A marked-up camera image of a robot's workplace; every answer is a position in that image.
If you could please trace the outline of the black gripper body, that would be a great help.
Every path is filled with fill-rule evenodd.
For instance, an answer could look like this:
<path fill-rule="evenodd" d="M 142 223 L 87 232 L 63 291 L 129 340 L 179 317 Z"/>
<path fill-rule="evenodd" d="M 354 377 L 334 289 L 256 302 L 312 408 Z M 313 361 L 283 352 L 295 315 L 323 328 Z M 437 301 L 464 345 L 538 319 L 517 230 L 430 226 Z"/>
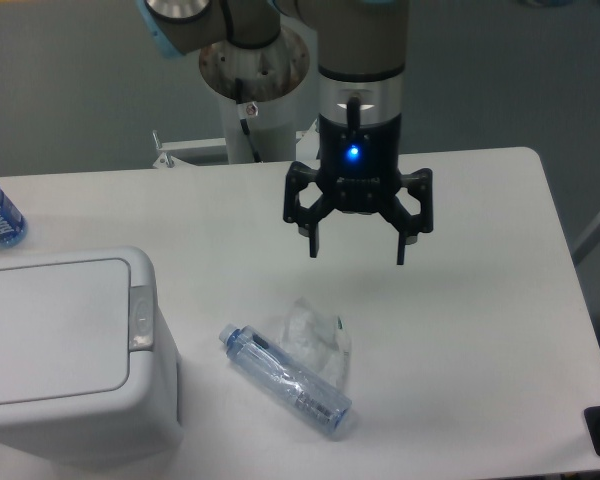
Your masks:
<path fill-rule="evenodd" d="M 401 117 L 349 131 L 319 117 L 320 168 L 316 183 L 322 192 L 316 214 L 374 214 L 402 217 L 404 207 L 396 194 L 401 188 L 398 170 Z"/>

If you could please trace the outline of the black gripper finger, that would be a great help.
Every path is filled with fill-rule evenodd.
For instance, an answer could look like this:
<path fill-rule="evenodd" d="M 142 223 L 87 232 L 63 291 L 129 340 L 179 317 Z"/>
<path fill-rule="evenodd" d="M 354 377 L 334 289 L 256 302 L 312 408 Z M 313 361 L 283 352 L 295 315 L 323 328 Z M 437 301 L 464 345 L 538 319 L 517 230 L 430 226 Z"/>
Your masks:
<path fill-rule="evenodd" d="M 420 233 L 431 233 L 434 228 L 433 172 L 429 168 L 410 174 L 396 170 L 388 177 L 386 188 L 381 194 L 381 216 L 398 232 L 396 263 L 403 265 L 406 246 L 416 243 Z M 400 202 L 397 193 L 401 189 L 418 201 L 417 214 L 410 213 Z"/>
<path fill-rule="evenodd" d="M 316 258 L 319 251 L 319 222 L 335 209 L 332 178 L 322 169 L 312 169 L 299 161 L 291 163 L 285 177 L 283 220 L 295 223 L 301 235 L 309 240 L 309 256 Z M 310 206 L 304 207 L 300 192 L 315 184 L 320 197 Z"/>

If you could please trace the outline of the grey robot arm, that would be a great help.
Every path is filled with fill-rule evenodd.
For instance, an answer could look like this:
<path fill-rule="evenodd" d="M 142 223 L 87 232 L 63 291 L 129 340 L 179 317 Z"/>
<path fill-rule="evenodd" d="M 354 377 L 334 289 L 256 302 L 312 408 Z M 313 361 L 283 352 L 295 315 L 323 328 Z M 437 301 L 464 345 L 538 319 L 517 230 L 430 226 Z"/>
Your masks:
<path fill-rule="evenodd" d="M 140 1 L 161 53 L 199 56 L 207 85 L 229 101 L 249 160 L 268 153 L 254 137 L 268 102 L 301 83 L 308 63 L 283 18 L 317 35 L 318 169 L 301 162 L 285 180 L 283 218 L 319 249 L 333 211 L 379 214 L 405 248 L 434 227 L 433 174 L 398 167 L 409 5 L 405 1 Z"/>

